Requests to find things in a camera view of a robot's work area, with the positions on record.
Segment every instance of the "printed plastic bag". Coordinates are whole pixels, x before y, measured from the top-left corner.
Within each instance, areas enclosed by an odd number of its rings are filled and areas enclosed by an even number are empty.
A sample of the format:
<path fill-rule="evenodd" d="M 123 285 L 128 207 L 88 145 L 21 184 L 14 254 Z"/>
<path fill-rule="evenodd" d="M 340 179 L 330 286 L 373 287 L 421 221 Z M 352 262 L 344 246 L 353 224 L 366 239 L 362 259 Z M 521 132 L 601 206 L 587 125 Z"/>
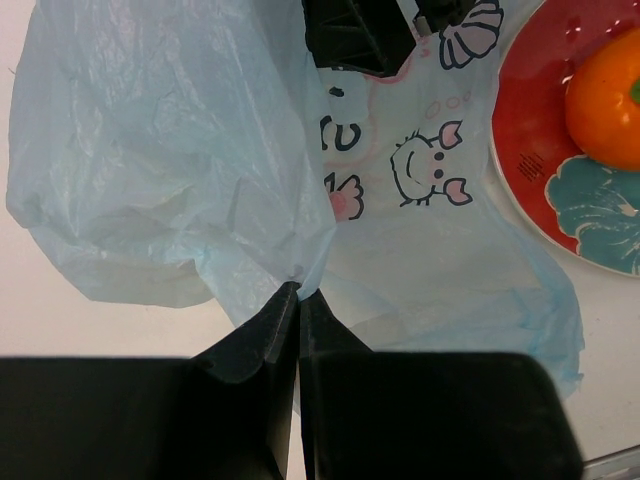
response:
<path fill-rule="evenodd" d="M 88 297 L 214 295 L 236 324 L 284 281 L 313 292 L 330 250 L 322 289 L 370 346 L 525 352 L 567 393 L 573 288 L 481 181 L 500 49 L 536 3 L 480 0 L 378 79 L 315 68 L 300 0 L 41 0 L 8 207 Z"/>
<path fill-rule="evenodd" d="M 327 191 L 346 223 L 321 288 L 370 346 L 528 353 L 568 393 L 583 347 L 573 287 L 482 183 L 501 34 L 536 3 L 481 0 L 461 25 L 415 33 L 392 79 L 322 72 L 342 91 L 321 133 Z M 414 18 L 415 3 L 403 8 Z"/>
<path fill-rule="evenodd" d="M 320 283 L 326 97 L 299 0 L 38 2 L 7 205 L 91 299 L 232 320 Z"/>

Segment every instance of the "white table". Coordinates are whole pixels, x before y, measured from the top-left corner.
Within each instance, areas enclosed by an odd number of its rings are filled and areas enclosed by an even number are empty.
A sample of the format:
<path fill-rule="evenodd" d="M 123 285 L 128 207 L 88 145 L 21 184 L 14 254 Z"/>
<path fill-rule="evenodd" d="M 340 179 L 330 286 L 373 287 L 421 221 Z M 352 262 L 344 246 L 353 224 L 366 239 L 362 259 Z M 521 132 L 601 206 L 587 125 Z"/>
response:
<path fill-rule="evenodd" d="M 0 1 L 0 355 L 195 355 L 231 331 L 216 302 L 184 310 L 90 302 L 51 266 L 4 208 L 12 71 L 34 4 Z M 504 214 L 524 226 L 498 180 L 488 177 Z M 582 308 L 584 381 L 566 408 L 584 456 L 640 444 L 640 282 L 540 241 L 570 275 Z M 297 415 L 288 478 L 305 478 Z"/>

